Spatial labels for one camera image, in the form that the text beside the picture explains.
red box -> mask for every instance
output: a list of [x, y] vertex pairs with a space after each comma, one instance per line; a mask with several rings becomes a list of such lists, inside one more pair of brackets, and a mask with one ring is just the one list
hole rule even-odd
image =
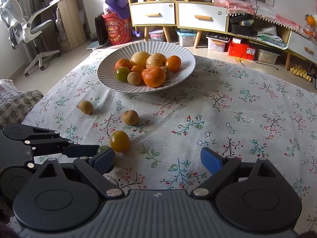
[[254, 60], [254, 55], [256, 49], [254, 47], [249, 47], [248, 44], [236, 44], [230, 41], [228, 54], [238, 58]]

fruit bowl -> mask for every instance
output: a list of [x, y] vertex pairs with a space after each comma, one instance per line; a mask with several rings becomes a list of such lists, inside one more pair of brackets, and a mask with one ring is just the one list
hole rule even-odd
[[[178, 71], [172, 73], [170, 78], [166, 80], [163, 85], [157, 88], [151, 88], [145, 84], [133, 86], [129, 83], [117, 80], [115, 71], [116, 61], [120, 58], [130, 59], [131, 56], [138, 51], [145, 51], [150, 55], [153, 53], [161, 53], [167, 58], [171, 55], [177, 55], [182, 60], [182, 64]], [[97, 76], [102, 85], [117, 92], [151, 93], [161, 91], [181, 83], [194, 71], [195, 66], [196, 61], [194, 55], [186, 48], [173, 43], [151, 41], [128, 45], [108, 55], [99, 65]]]

purple hat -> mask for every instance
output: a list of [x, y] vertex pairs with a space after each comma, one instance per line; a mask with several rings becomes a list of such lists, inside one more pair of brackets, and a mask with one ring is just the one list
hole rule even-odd
[[130, 17], [130, 9], [128, 0], [105, 0], [110, 11], [115, 12], [121, 19]]

red bucket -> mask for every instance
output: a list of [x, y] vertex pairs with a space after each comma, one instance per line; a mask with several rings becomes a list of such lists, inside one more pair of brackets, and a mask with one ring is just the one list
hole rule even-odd
[[115, 12], [103, 14], [102, 17], [105, 21], [110, 44], [120, 45], [132, 40], [130, 18], [120, 19]]

white office chair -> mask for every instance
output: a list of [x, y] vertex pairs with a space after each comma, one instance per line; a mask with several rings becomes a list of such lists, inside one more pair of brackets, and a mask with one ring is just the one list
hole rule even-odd
[[42, 24], [32, 28], [32, 22], [37, 15], [43, 12], [46, 8], [42, 8], [38, 10], [36, 13], [28, 16], [23, 16], [22, 9], [17, 0], [1, 0], [0, 7], [0, 16], [1, 21], [4, 23], [6, 28], [10, 33], [9, 40], [11, 41], [12, 49], [17, 48], [22, 43], [29, 43], [33, 41], [35, 45], [35, 49], [37, 52], [37, 56], [30, 63], [30, 65], [25, 69], [24, 75], [27, 77], [28, 70], [31, 69], [37, 62], [39, 62], [40, 70], [44, 70], [42, 59], [47, 56], [51, 56], [57, 54], [61, 56], [61, 52], [59, 50], [54, 50], [51, 52], [42, 52], [40, 53], [39, 48], [36, 46], [34, 39], [42, 34], [42, 30], [48, 28], [51, 24], [53, 24], [53, 20], [47, 20]]

